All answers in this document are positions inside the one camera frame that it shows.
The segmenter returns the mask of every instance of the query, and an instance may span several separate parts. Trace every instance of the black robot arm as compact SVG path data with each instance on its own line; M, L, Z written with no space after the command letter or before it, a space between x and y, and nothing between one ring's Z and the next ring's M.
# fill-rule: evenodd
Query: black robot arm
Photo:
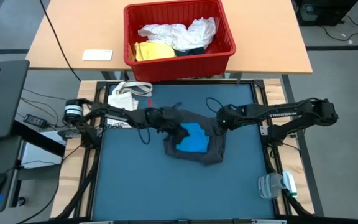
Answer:
M83 105L88 105L90 112L83 115ZM96 103L87 99L68 100L65 107L64 122L73 125L81 134L83 147L99 149L98 134L88 121L95 118L111 118L127 122L134 128L155 128L157 132L171 134L179 144L184 137L188 136L180 123L183 116L175 107L146 108L129 111L110 106L107 103Z
M223 129L234 130L262 122L267 118L286 116L299 116L299 118L281 126L269 126L267 130L269 144L281 145L285 137L291 133L313 125L330 126L338 119L334 105L327 99L309 98L296 103L273 106L256 103L242 106L226 105L217 112L217 121Z

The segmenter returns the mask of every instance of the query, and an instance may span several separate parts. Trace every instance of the desk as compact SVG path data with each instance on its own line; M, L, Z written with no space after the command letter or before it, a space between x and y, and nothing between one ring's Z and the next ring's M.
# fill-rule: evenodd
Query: desk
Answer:
M58 156L62 156L65 151L61 144L14 119L28 67L29 62L26 60L0 62L0 173L7 171L7 181L0 194L0 212L7 204L12 207L17 203L19 191L16 189L19 188L16 188L14 170L9 169L16 166L18 156L21 157L19 151L22 140Z
M47 12L74 69L128 70L123 56L124 7L157 1L164 0L51 0ZM227 71L312 72L290 0L222 2L237 47ZM112 49L114 53L108 62L82 61L86 49ZM26 59L31 69L68 69L45 17Z
M97 81L82 81L78 97L94 100L94 96L96 93L96 85ZM285 103L284 92L280 80L264 80L264 85L268 103L270 105ZM102 101L103 96L104 95L101 94L99 100ZM275 118L273 120L275 124L283 124L288 121L289 118ZM289 145L296 146L296 141L294 138L286 138L284 142ZM71 151L74 150L79 144L79 138L69 140L65 154L67 155L71 153ZM307 209L307 211L314 212L299 152L296 149L288 146L279 147L279 152L283 170L289 170L294 175L296 186L298 189L298 201L302 204L302 206L304 206L305 209ZM80 148L69 158L67 158L66 161L63 163L62 171L60 173L60 186L53 202L51 217L55 217L64 209L64 207L71 200L72 196L77 190L80 180L81 166L83 165L84 154L85 150ZM88 163L89 166L92 163L93 156L93 154L89 155L89 158L91 159L91 161ZM80 216L85 215L85 205L87 203L88 193L86 192L83 197L83 206L81 206ZM280 213L285 214L282 198L278 200L278 205L280 208Z

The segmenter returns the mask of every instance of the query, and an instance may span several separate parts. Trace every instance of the black cable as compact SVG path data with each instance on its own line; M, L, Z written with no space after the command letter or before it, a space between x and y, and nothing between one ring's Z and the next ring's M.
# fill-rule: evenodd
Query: black cable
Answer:
M148 140L147 142L144 141L142 134L140 133L140 129L138 127L136 127L137 133L139 134L140 140L142 141L143 144L149 144L150 143L150 130L149 128L147 128L147 136L148 136Z
M294 148L294 149L298 150L299 152L301 151L301 150L300 150L300 149L298 149L297 147L295 147L295 146L291 146L291 145L289 145L289 144L287 144L287 143L284 143L284 142L283 142L283 145L286 145L286 146L292 147L292 148Z
M84 191L88 187L88 184L96 178L96 174L97 174L96 166L98 164L97 161L98 161L97 159L93 160L91 170L89 171L88 175L85 177L85 180L83 181L83 183L78 187L78 190L77 190L77 192L75 192L74 197L70 200L68 205L63 209L61 214L56 216L54 218L54 220L66 219L70 216L70 214L74 210L77 202L79 201L79 199L81 199Z
M35 94L35 95L39 95L39 96L43 96L43 97L47 97L47 98L58 99L58 100L65 100L65 101L68 100L68 99L64 99L64 98L60 98L60 97L56 97L56 96L43 95L43 94L36 93L36 92L34 92L34 91L28 90L28 89L26 89L26 88L23 88L23 90L29 91L30 93L33 93L33 94Z
M48 125L47 128L52 128L54 131L56 131L56 128L53 127L52 125Z
M358 24L357 24L357 23L355 23L355 22L353 21L353 19L352 19L350 16L344 16L344 17L348 17L348 18L352 21L352 23L353 23L354 25L358 26ZM326 30L326 28L325 28L325 27L323 27L323 26L319 26L319 27L323 28L323 29L324 29L324 31L325 31L325 33L327 34L327 36L328 36L328 37L330 37L330 38L332 38L332 39L334 39L334 40L339 40L339 41L348 41L348 40L350 40L350 38L352 38L354 35L358 35L358 33L354 33L354 34L350 35L350 36L349 36L348 38L346 38L346 39L339 39L339 38L337 38L337 37L333 37L333 36L331 36L331 35L328 33L328 31Z
M19 115L20 117L22 117L24 119L24 116L19 114L18 112L16 112L17 115Z
M109 129L109 127L106 125L103 125L102 128L104 128L104 130L98 134L98 137L100 137L103 133L105 133Z
M63 165L64 160L67 159L67 157L69 157L70 155L72 155L75 151L77 151L77 149L79 149L80 147L81 147L81 145L79 145L76 149L74 149L71 153L69 153L69 155L67 155L66 157L64 157L64 158L62 159L62 162L61 162L60 168L59 168L59 174L60 174L60 171L61 171L61 169L62 169L62 165ZM59 181L60 181L60 178L57 179L57 187L56 187L56 190L55 190L55 192L53 193L53 196L52 196L52 198L50 199L50 201L46 204L46 206L44 206L44 208L42 208L41 210L39 210L39 211L38 211L37 213L35 213L34 215L30 216L29 218L26 218L25 220L22 220L22 221L16 223L16 224L23 224L23 223L29 221L30 219L36 217L37 215L39 215L41 212L43 212L43 211L53 202L53 200L55 199L55 196L56 196L57 191L58 191L58 189L59 189Z
M223 105L221 104L221 102L219 102L217 99L215 99L215 98L213 98L213 97L207 97L207 98L205 98L205 105L206 105L206 107L208 107L208 109L209 109L210 111L214 112L214 113L217 113L217 111L212 110L212 108L209 107L208 100L213 100L213 101L217 102L217 103L221 106L221 108L223 107Z
M39 109L39 110L42 110L43 112L47 113L47 114L48 114L49 116L51 116L52 118L55 118L54 115L52 115L51 113L49 113L49 112L46 111L45 109L42 109L42 108L39 107L39 106L33 105L32 103L28 102L26 99L22 99L22 98L21 98L21 100L22 100L24 103L27 103L27 104L30 105L30 106L33 106L33 107L35 107L35 108L37 108L37 109Z
M65 61L66 61L67 65L68 65L68 67L69 67L70 70L73 72L73 74L74 74L75 77L78 79L78 81L81 81L81 79L78 78L78 75L74 72L74 70L73 70L73 68L71 67L70 63L68 63L68 60L67 60L66 55L65 55L65 53L64 53L64 51L63 51L62 45L60 45L59 38L57 37L55 28L53 27L52 22L51 22L50 19L49 19L49 16L48 16L48 14L47 14L47 10L45 9L45 6L44 6L44 4L42 3L42 0L40 0L40 3L41 3L41 6L42 6L42 10L44 11L45 17L48 19L50 28L52 28L52 31L53 31L53 34L55 35L57 44L59 45L60 51L62 52L62 55L63 55L63 57L65 58Z
M300 149L298 149L298 148L295 147L295 146L291 146L291 145L289 145L289 144L287 144L287 143L284 143L284 142L283 142L283 145L292 147L292 148L298 150L299 152L301 152ZM275 157L275 154L274 154L273 146L272 146L272 145L268 145L268 146L269 146L270 148L272 148L272 150L270 150L270 152L269 152L269 156L270 156L271 158L274 158L274 157Z
M40 109L40 110L42 110L42 111L44 111L44 112L46 112L46 113L48 113L48 112L45 111L45 110L43 110L42 108L39 108L38 106L32 105L31 103L39 103L39 104L41 104L41 105L48 106L48 107L55 113L55 115L56 115L56 124L55 124L55 127L57 127L58 120L59 120L59 116L58 116L58 114L57 114L57 112L55 111L54 108L52 108L50 105L48 105L48 104L46 104L46 103L41 103L41 102L38 102L38 101L28 100L28 99L23 98L23 97L21 97L21 99L22 99L24 102L26 102L27 104L29 104L29 105L31 105L31 106L34 106L34 107L36 107L36 108L38 108L38 109Z
M7 169L5 172L3 172L4 174L6 174L8 171L10 170L13 170L13 169L18 169L20 167L22 167L23 165L26 165L26 164L30 164L30 163L33 163L33 162L41 162L41 163L44 163L44 164L53 164L53 165L58 165L54 162L44 162L44 161L41 161L41 160L36 160L36 161L31 161L31 162L25 162L25 163L22 163L19 167L11 167L9 169Z

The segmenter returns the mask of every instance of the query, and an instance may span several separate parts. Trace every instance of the dark gray cloth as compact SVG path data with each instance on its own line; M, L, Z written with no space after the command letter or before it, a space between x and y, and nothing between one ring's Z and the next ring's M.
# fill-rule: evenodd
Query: dark gray cloth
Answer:
M184 117L184 123L198 123L201 129L205 130L205 135L209 137L208 151L207 153L183 152L176 148L173 137L168 135L164 139L165 153L175 158L201 162L204 165L222 162L226 145L226 132L218 126L216 118L207 118L187 110L180 110L180 112Z
M181 56L187 56L187 55L199 55L199 54L205 54L205 49L204 47L197 47L195 49L190 49L190 50L187 50L185 52L181 52L179 50L175 50L175 55L177 57L181 57Z

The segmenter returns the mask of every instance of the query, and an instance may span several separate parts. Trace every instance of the black wire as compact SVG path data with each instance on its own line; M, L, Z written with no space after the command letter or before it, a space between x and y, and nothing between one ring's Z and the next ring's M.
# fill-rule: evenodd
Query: black wire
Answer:
M47 126L47 128L52 128L53 130L55 130L55 131L56 131L56 128L55 128L55 127L53 127L52 125L48 125L48 126Z
M59 168L59 173L60 173L60 171L61 171L61 169L62 169L62 165L63 165L64 160L67 159L67 157L69 157L70 155L72 155L77 149L79 149L80 146L81 146L81 145L79 145L76 149L74 149L71 153L69 153L69 155L67 155L66 157L64 157L64 158L62 159L62 163L60 164L60 168ZM44 206L44 208L42 208L41 210L39 210L37 213L35 213L34 215L30 216L29 218L26 218L25 220L22 220L22 221L20 221L20 222L18 222L18 223L16 223L16 224L23 224L23 223L29 221L30 219L36 217L37 215L39 215L41 212L43 212L43 211L53 202L53 200L55 199L55 196L56 196L57 191L58 191L58 189L59 189L59 183L60 183L60 178L57 179L57 187L56 187L55 192L53 193L52 198L51 198L50 201L46 204L46 206Z
M56 124L55 124L55 127L57 127L58 120L59 120L59 116L58 116L58 114L57 114L57 112L55 111L54 108L52 108L50 105L48 105L48 104L46 104L46 103L41 103L41 102L38 102L38 101L28 100L28 99L23 98L23 97L21 97L21 99L22 99L23 101L28 101L28 102L31 102L31 103L39 103L39 104L41 104L41 105L48 106L48 107L55 113L55 115L56 115Z
M42 110L43 112L45 112L46 114L48 114L49 116L51 116L53 119L56 118L53 114L49 113L49 112L46 111L45 109L43 109L43 108L41 108L41 107L39 107L39 106L35 106L34 104L28 102L27 100L25 100L25 99L23 99L23 98L21 98L21 100L22 100L24 103L27 103L28 105L33 106L34 108L37 108L37 109L39 109L39 110Z
M292 148L294 148L294 149L296 149L296 150L298 150L298 151L300 152L300 149L298 149L298 148L297 148L297 147L295 147L295 146L291 146L291 145L286 144L286 143L283 143L283 145L286 145L286 146L292 147Z
M150 143L150 130L149 128L147 128L147 136L148 136L148 140L147 142L144 141L142 134L140 133L140 129L138 127L136 127L137 133L139 134L140 140L142 141L143 144L149 144Z
M98 134L98 137L100 137L103 133L105 133L107 130L110 129L110 127L109 127L109 126L106 126L106 125L104 125L103 127L104 127L104 130L103 130L101 133ZM147 141L144 141L144 138L143 138L143 136L142 136L142 133L140 133L139 127L136 126L135 128L136 128L136 130L137 130L137 133L139 134L139 137L140 137L140 140L142 141L142 143L145 144L145 145L150 144L150 130L149 130L149 128L147 128Z
M62 45L60 45L59 38L57 37L55 28L53 27L52 22L51 22L50 19L49 19L49 16L48 16L48 14L47 14L47 10L45 9L45 6L44 6L44 4L42 3L42 0L40 0L40 3L41 3L41 6L42 6L42 10L44 11L45 17L48 19L49 25L50 25L50 27L52 28L52 31L53 31L53 34L55 35L57 44L59 45L60 51L62 52L62 55L63 55L63 57L65 58L65 61L66 61L67 65L68 65L68 67L69 67L70 70L73 72L73 74L74 74L75 77L78 79L78 81L81 81L81 79L78 78L78 75L74 72L74 70L73 70L73 68L71 67L70 63L68 63L68 60L67 60L66 55L65 55L65 53L64 53L64 51L63 51Z
M219 102L217 99L215 99L215 98L213 98L213 97L207 97L207 98L205 98L205 105L206 105L206 107L208 107L208 109L209 109L210 111L212 111L213 113L217 113L217 111L212 110L212 108L209 107L208 100L213 100L213 101L217 102L217 103L221 106L221 108L223 107L223 105L221 104L221 102Z
M352 23L353 23L354 25L358 26L358 24L357 24L357 23L355 23L355 22L353 21L353 19L352 19L350 16L344 16L344 17L348 17L348 18L352 21ZM326 30L326 28L325 28L325 27L323 27L323 26L319 26L319 27L323 28L323 29L324 29L324 31L325 31L325 33L327 34L327 36L328 36L328 37L330 37L330 38L332 38L332 39L334 39L334 40L339 40L339 41L348 41L348 40L350 40L350 38L352 38L354 35L358 35L358 33L354 33L354 34L350 35L350 36L349 36L348 38L346 38L346 39L339 39L339 38L337 38L337 37L333 37L333 36L331 36L331 35L328 33L328 31Z
M64 99L64 98L60 98L60 97L56 97L56 96L43 95L43 94L36 93L36 92L34 92L34 91L28 90L28 89L26 89L26 88L23 88L23 90L29 91L30 93L33 93L33 94L35 94L35 95L39 95L39 96L43 96L43 97L47 97L47 98L58 99L58 100L65 100L65 101L68 100L68 99Z
M19 114L18 112L16 112L16 114L19 115L19 116L21 116L21 117L24 119L24 116L23 116L23 115Z
M36 160L36 161L31 161L31 162L25 162L25 163L22 163L20 165L20 167L22 167L23 165L26 165L26 164L30 164L30 163L33 163L33 162L41 162L41 163L44 163L44 164L53 164L53 165L58 165L54 162L44 162L44 161L41 161L41 160ZM6 174L7 172L9 172L10 170L13 170L13 169L16 169L17 167L11 167L9 169L7 169L5 172L3 172L4 174Z
M291 145L289 145L289 144L287 144L287 143L284 143L284 142L283 142L283 145L292 147L292 148L298 150L299 152L301 152L300 149L298 149L298 148L295 147L295 146L291 146ZM270 150L270 152L269 152L269 156L270 156L271 158L274 158L274 157L275 157L275 154L274 154L273 146L272 146L272 145L269 145L269 147L272 148L272 150Z

